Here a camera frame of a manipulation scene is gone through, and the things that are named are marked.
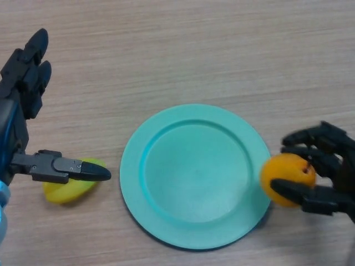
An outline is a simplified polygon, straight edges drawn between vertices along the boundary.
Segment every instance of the wooden table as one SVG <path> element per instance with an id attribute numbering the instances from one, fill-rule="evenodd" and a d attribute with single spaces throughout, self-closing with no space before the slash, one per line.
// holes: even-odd
<path id="1" fill-rule="evenodd" d="M 6 266 L 355 265 L 354 225 L 274 207 L 263 228 L 207 253 L 165 247 L 128 215 L 119 162 L 131 134 L 173 105 L 245 118 L 273 154 L 292 130 L 327 120 L 355 133 L 354 0 L 8 0 L 0 66 L 39 28 L 52 79 L 28 123 L 28 153 L 103 159 L 113 173 L 66 207 L 16 176 L 0 258 Z"/>

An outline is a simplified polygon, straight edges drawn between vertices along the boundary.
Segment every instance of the orange fruit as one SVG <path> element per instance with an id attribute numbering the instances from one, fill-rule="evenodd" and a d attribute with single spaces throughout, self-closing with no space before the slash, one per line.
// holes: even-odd
<path id="1" fill-rule="evenodd" d="M 305 159 L 295 154 L 279 154 L 264 163 L 260 173 L 260 183 L 265 194 L 283 207 L 297 207 L 297 204 L 282 197 L 270 187 L 271 180 L 277 178 L 313 187 L 316 184 L 316 170 Z"/>

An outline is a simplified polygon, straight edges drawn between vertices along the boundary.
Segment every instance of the robotic hand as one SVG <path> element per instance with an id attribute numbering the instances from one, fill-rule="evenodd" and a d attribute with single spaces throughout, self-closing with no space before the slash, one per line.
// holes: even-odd
<path id="1" fill-rule="evenodd" d="M 309 188 L 300 183 L 275 179 L 271 188 L 301 206 L 304 212 L 333 215 L 343 212 L 355 223 L 355 141 L 327 122 L 300 130 L 282 140 L 281 152 L 307 160 L 333 186 Z"/>
<path id="2" fill-rule="evenodd" d="M 36 118 L 42 95 L 52 72 L 41 60 L 47 50 L 48 33 L 40 29 L 24 49 L 16 49 L 0 71 L 0 244 L 7 229 L 4 207 L 10 198 L 9 185 L 17 173 L 35 181 L 67 183 L 70 178 L 105 181 L 111 173 L 93 163 L 63 158 L 58 151 L 40 150 L 27 155 L 26 120 Z"/>

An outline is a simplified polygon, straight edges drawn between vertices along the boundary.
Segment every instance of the teal plate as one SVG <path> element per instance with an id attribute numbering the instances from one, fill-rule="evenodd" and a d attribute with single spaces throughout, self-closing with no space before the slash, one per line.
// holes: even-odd
<path id="1" fill-rule="evenodd" d="M 245 120 L 215 106 L 188 104 L 144 122 L 120 166 L 126 206 L 141 227 L 182 249 L 235 242 L 265 215 L 259 171 L 270 158 Z"/>

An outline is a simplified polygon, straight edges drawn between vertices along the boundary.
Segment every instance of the yellow object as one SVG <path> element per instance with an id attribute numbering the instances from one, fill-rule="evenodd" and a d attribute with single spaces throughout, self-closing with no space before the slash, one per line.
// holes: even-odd
<path id="1" fill-rule="evenodd" d="M 85 162 L 91 162 L 106 167 L 106 164 L 94 158 L 83 158 Z M 98 182 L 81 181 L 69 179 L 66 184 L 43 183 L 43 192 L 47 201 L 51 203 L 64 204 L 77 200 L 79 197 L 90 191 Z"/>
<path id="2" fill-rule="evenodd" d="M 260 183 L 265 194 L 281 206 L 297 207 L 297 204 L 282 197 L 270 187 L 271 180 L 277 178 L 313 187 L 316 184 L 316 170 L 306 160 L 295 154 L 273 156 L 263 165 L 260 174 Z"/>

